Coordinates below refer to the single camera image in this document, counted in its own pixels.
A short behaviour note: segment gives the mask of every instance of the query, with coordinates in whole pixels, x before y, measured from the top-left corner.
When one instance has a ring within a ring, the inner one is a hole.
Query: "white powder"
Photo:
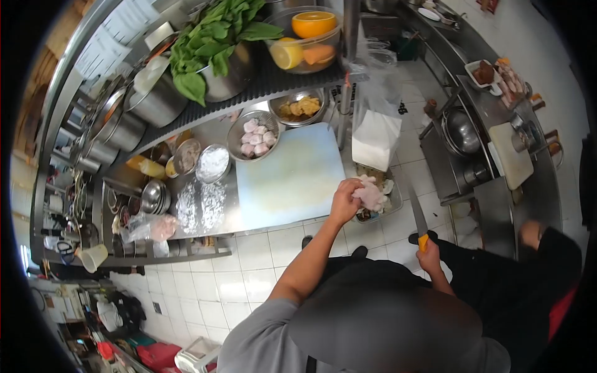
[[[201,224],[205,230],[212,229],[224,220],[226,189],[221,182],[201,183]]]
[[[176,202],[176,214],[179,225],[185,233],[192,233],[197,230],[197,210],[195,203],[195,184],[188,183],[182,188]]]
[[[212,183],[216,181],[228,167],[230,158],[228,150],[224,147],[205,149],[199,157],[199,167],[195,175],[201,181]]]

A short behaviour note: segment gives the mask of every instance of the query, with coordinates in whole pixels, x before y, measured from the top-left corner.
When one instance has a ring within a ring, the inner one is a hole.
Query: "fresh spinach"
[[[205,80],[196,72],[210,66],[214,76],[228,75],[228,58],[241,41],[279,39],[282,29],[254,22],[264,0],[219,0],[186,26],[171,49],[170,70],[176,88],[205,106]]]

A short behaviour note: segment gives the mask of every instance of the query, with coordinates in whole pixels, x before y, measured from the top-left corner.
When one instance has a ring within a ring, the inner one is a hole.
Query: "fried food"
[[[311,118],[320,109],[319,99],[311,96],[303,97],[295,103],[286,101],[279,107],[280,117],[289,122],[300,122]]]

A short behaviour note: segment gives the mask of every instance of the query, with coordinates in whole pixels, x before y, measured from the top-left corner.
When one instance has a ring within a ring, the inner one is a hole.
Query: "chopping board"
[[[328,215],[345,179],[334,131],[317,123],[282,132],[267,157],[236,163],[236,179],[247,230]]]
[[[510,190],[518,188],[533,173],[533,162],[528,150],[518,153],[512,145],[515,133],[510,122],[493,126],[489,129],[489,137],[493,143],[499,162]]]

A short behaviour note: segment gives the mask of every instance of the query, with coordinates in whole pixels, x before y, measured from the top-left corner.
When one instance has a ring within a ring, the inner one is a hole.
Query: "white plate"
[[[421,15],[423,17],[427,17],[430,20],[434,20],[434,21],[439,21],[439,16],[437,14],[435,14],[434,12],[432,12],[429,9],[425,9],[425,8],[419,8],[418,12],[421,13]]]

